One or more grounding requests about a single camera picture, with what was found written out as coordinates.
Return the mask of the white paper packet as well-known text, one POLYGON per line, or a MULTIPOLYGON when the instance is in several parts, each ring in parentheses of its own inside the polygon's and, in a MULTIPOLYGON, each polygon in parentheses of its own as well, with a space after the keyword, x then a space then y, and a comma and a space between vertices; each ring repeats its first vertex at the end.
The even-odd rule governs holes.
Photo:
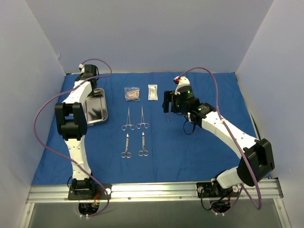
POLYGON ((158 94, 157 94, 157 85, 148 85, 148 100, 149 101, 157 101, 158 94))

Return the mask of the purple printed packet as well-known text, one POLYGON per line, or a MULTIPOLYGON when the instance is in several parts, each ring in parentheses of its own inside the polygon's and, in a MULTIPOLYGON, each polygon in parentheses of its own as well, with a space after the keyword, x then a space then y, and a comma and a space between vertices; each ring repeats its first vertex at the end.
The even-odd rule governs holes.
POLYGON ((125 96, 126 101, 140 101, 140 88, 125 87, 124 96, 125 96))

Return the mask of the steel instrument tray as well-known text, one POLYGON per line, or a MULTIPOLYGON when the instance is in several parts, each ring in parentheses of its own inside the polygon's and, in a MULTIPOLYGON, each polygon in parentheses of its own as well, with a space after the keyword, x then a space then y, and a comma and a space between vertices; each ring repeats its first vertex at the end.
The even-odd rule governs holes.
POLYGON ((108 120, 105 91, 94 89, 85 99, 84 112, 88 126, 104 124, 108 120))

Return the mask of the steel hemostat forceps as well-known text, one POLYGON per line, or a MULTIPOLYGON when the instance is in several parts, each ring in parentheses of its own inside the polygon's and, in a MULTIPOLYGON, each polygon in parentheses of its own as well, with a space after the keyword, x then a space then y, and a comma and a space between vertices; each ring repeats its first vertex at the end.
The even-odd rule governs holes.
POLYGON ((144 112, 143 112, 143 106, 141 106, 141 120, 140 122, 136 125, 137 129, 141 129, 142 127, 145 129, 149 128, 149 123, 145 122, 144 120, 144 112))
POLYGON ((128 108, 126 124, 122 125, 122 130, 126 131, 128 128, 130 128, 131 130, 135 130, 136 128, 134 124, 131 124, 130 108, 128 108))

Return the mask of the steel surgical scissors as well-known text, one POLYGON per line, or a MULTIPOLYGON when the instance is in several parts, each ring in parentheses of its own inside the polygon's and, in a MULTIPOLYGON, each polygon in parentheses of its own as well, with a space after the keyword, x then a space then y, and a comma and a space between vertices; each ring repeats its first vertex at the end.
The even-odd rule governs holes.
POLYGON ((131 153, 129 152, 129 134, 126 135, 125 151, 121 153, 122 158, 131 158, 131 153))
POLYGON ((145 149, 145 134, 142 132, 142 149, 138 152, 139 156, 148 156, 149 152, 145 149))

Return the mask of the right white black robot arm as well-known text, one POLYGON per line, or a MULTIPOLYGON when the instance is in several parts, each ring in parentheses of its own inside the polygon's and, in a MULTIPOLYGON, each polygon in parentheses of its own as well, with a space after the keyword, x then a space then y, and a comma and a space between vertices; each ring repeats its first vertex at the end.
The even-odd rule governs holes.
POLYGON ((164 113, 172 112, 184 116, 187 121, 209 131, 226 144, 240 159, 237 167, 217 175, 211 184, 212 193, 222 196, 228 188, 245 184, 253 187, 275 169, 273 150, 270 141, 250 136, 238 129, 218 114, 216 108, 202 103, 192 90, 176 95, 165 91, 164 113))

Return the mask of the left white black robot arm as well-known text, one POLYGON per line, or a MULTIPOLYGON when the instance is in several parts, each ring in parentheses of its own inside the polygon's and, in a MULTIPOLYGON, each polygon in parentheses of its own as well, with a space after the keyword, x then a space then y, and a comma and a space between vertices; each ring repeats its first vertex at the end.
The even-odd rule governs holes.
POLYGON ((55 105, 57 131, 67 145, 72 161, 72 190, 78 191, 84 199, 91 199, 96 193, 85 149, 87 120, 84 103, 88 95, 96 88, 95 73, 81 73, 75 80, 73 91, 61 103, 55 105))

